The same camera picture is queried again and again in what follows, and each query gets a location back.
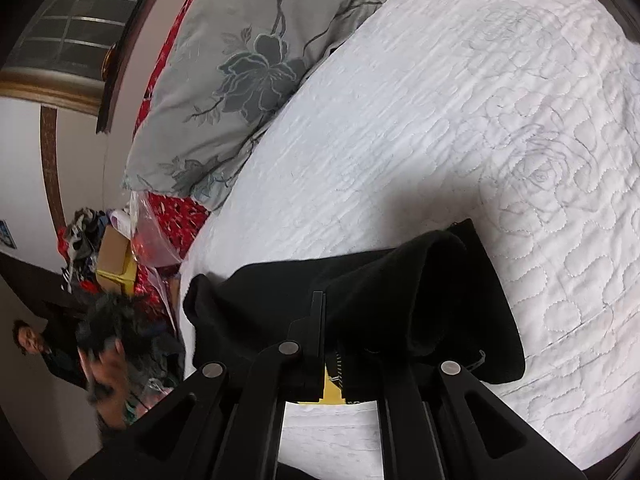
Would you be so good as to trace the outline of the dark wooden headboard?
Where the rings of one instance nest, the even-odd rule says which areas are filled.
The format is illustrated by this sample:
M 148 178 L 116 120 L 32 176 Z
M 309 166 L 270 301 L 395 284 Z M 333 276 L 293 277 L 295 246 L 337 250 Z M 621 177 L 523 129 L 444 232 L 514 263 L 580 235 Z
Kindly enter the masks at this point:
M 122 36 L 105 55 L 102 67 L 104 87 L 98 117 L 96 118 L 97 134 L 109 134 L 111 132 L 114 110 L 125 70 L 142 31 L 142 26 L 148 18 L 155 1 L 137 1 L 128 21 L 126 21 Z

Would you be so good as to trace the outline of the clear plastic bag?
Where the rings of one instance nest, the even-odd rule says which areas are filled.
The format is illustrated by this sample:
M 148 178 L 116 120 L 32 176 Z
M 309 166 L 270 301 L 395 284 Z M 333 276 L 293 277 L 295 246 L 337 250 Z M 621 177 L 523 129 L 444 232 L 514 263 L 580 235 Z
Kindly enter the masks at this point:
M 137 263 L 149 268 L 178 266 L 182 259 L 160 228 L 147 192 L 132 192 L 129 201 L 131 249 Z

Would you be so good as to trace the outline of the person in black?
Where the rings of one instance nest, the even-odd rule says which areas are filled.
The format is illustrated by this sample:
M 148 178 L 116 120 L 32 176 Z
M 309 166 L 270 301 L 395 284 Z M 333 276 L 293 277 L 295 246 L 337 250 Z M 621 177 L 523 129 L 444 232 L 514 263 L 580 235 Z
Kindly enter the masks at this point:
M 12 336 L 22 353 L 40 356 L 53 376 L 88 393 L 103 440 L 148 405 L 149 380 L 174 388 L 183 378 L 184 348 L 168 318 L 127 295 L 97 296 L 85 312 L 50 318 L 41 332 L 17 320 Z

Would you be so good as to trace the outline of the white quilted bed cover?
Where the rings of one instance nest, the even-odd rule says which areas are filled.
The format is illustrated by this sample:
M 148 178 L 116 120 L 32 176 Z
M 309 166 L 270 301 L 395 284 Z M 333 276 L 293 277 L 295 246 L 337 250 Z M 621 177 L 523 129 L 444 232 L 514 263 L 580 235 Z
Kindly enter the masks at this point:
M 264 134 L 182 277 L 464 219 L 524 346 L 496 393 L 600 462 L 639 430 L 639 47 L 597 0 L 387 0 Z

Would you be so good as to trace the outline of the pile of clothes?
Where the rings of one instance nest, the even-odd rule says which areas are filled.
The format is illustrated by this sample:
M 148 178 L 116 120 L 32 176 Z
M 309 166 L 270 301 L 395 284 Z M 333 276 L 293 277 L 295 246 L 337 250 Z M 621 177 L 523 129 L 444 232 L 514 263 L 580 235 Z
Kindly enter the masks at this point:
M 96 264 L 102 238 L 109 225 L 110 219 L 105 211 L 81 208 L 75 211 L 67 226 L 58 229 L 58 253 L 66 264 L 62 277 L 68 292 L 98 290 Z

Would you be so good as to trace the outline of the cardboard box with yellow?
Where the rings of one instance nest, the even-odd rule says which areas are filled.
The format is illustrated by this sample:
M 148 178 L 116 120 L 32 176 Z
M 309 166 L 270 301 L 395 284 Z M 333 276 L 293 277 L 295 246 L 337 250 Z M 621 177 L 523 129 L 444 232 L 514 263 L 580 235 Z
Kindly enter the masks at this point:
M 96 281 L 104 292 L 132 296 L 136 277 L 137 263 L 131 252 L 130 241 L 108 226 L 96 260 Z

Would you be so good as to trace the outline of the black pants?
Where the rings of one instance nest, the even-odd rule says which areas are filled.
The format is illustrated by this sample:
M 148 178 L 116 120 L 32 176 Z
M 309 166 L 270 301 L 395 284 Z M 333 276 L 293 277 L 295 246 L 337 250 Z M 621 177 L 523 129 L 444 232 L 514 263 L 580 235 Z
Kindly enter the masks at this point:
M 525 373 L 518 326 L 470 219 L 396 248 L 330 258 L 252 263 L 215 283 L 192 278 L 183 312 L 195 330 L 191 362 L 238 365 L 284 341 L 322 292 L 324 351 L 341 361 L 344 393 L 383 363 L 456 361 L 491 385 Z

